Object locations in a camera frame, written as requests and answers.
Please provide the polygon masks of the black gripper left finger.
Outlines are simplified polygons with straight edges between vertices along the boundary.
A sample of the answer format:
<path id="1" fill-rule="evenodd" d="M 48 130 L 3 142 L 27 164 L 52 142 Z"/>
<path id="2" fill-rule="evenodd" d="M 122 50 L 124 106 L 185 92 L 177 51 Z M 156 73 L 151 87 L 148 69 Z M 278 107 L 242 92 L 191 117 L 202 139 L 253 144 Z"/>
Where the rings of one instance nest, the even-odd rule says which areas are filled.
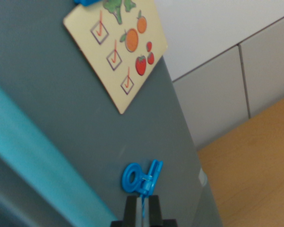
<path id="1" fill-rule="evenodd" d="M 123 222 L 142 222 L 142 199 L 128 196 L 126 199 Z"/>

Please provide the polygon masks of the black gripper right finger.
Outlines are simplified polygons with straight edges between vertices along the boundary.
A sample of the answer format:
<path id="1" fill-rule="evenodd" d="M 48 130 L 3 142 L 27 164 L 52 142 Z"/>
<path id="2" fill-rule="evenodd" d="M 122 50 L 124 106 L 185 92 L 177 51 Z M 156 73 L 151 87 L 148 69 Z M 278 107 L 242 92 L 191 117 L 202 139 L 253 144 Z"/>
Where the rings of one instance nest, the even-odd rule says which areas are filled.
<path id="1" fill-rule="evenodd" d="M 149 222 L 162 222 L 160 209 L 160 200 L 158 195 L 152 195 L 148 198 L 148 217 Z"/>

